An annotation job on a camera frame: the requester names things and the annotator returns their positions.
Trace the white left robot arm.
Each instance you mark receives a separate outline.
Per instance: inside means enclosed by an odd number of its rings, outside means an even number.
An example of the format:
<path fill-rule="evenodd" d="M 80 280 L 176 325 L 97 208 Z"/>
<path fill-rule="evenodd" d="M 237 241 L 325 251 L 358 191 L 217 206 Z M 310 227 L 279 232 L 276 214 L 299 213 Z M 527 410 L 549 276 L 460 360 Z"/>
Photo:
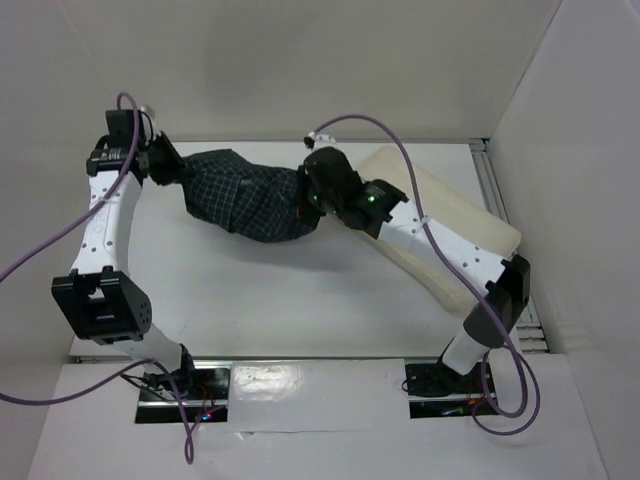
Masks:
<path fill-rule="evenodd" d="M 149 162 L 178 155 L 145 111 L 109 110 L 106 123 L 86 162 L 92 215 L 78 256 L 68 274 L 53 279 L 51 293 L 78 339 L 145 361 L 148 387 L 184 399 L 197 387 L 193 359 L 153 324 L 151 300 L 130 278 L 128 261 Z"/>

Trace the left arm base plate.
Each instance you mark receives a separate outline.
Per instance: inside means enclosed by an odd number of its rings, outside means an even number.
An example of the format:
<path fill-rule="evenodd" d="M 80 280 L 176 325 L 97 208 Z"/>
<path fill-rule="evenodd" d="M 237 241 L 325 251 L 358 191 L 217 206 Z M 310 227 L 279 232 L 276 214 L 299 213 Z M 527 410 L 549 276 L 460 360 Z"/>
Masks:
<path fill-rule="evenodd" d="M 164 376 L 159 380 L 152 380 L 149 375 L 131 377 L 130 381 L 139 391 L 134 422 L 142 425 L 181 423 L 177 401 L 180 398 L 189 424 L 226 423 L 230 373 L 229 365 L 196 367 L 189 385 L 176 382 L 179 396 Z"/>

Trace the dark checked pillowcase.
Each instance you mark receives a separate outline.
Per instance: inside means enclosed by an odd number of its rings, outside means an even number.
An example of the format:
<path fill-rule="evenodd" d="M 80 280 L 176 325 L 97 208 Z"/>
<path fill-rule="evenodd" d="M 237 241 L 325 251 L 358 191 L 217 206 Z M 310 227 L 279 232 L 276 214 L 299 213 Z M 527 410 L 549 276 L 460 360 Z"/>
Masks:
<path fill-rule="evenodd" d="M 312 233 L 321 214 L 305 200 L 308 183 L 296 170 L 251 163 L 231 149 L 183 159 L 181 185 L 187 212 L 228 233 L 261 243 Z"/>

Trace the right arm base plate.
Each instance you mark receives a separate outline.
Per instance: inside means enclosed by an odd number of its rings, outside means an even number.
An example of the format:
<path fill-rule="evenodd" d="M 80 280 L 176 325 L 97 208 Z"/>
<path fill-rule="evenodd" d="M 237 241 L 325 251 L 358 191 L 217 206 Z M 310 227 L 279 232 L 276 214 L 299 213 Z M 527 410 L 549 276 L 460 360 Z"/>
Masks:
<path fill-rule="evenodd" d="M 482 375 L 480 362 L 464 376 L 436 360 L 406 363 L 401 389 L 408 396 L 411 419 L 470 417 L 473 412 L 496 415 L 486 400 L 482 381 L 498 402 L 491 368 L 487 366 Z"/>

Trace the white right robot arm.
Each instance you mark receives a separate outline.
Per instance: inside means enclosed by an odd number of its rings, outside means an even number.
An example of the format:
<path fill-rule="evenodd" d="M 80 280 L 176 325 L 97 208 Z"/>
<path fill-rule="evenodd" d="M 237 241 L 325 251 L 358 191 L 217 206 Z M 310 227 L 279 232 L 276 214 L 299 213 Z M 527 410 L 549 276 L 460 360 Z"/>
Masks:
<path fill-rule="evenodd" d="M 337 146 L 307 138 L 301 172 L 311 205 L 359 231 L 465 319 L 440 355 L 436 379 L 460 391 L 482 357 L 504 346 L 529 302 L 521 236 L 428 171 L 382 147 L 353 167 Z"/>

